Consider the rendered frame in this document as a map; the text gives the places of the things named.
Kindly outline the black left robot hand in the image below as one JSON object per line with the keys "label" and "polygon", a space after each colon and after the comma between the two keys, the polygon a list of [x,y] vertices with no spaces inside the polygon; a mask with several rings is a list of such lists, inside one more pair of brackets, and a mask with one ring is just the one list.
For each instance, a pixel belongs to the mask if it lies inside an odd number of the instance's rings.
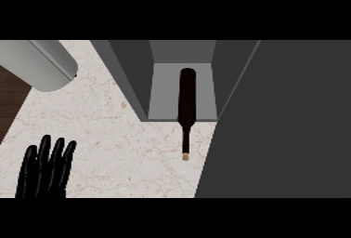
{"label": "black left robot hand", "polygon": [[51,135],[42,138],[40,146],[30,145],[21,164],[17,198],[61,199],[67,197],[68,178],[77,141],[65,144],[59,138],[51,145]]}

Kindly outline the pale grey rounded appliance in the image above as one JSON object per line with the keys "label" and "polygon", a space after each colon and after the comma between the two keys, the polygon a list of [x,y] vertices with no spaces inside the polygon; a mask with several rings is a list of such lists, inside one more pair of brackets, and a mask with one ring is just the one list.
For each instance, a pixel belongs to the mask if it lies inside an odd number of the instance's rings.
{"label": "pale grey rounded appliance", "polygon": [[58,40],[0,40],[0,65],[42,92],[61,89],[79,72]]}

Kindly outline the dark wine bottle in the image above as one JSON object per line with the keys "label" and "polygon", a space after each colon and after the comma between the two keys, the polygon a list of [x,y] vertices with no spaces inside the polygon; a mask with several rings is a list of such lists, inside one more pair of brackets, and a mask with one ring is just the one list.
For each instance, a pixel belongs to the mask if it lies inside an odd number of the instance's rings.
{"label": "dark wine bottle", "polygon": [[179,123],[183,128],[183,160],[189,160],[189,134],[197,121],[197,72],[182,69],[179,93]]}

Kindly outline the dark grey cabinet door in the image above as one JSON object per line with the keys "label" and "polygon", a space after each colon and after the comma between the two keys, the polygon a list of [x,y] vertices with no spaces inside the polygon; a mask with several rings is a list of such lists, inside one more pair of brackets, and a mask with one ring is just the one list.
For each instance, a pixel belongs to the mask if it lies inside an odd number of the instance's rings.
{"label": "dark grey cabinet door", "polygon": [[260,43],[195,196],[351,197],[351,41]]}

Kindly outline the grey open cabinet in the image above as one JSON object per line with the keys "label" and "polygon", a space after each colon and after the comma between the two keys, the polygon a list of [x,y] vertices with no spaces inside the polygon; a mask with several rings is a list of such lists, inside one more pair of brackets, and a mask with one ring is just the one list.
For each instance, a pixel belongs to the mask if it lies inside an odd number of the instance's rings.
{"label": "grey open cabinet", "polygon": [[95,40],[108,71],[143,122],[174,122],[189,106],[220,120],[259,40]]}

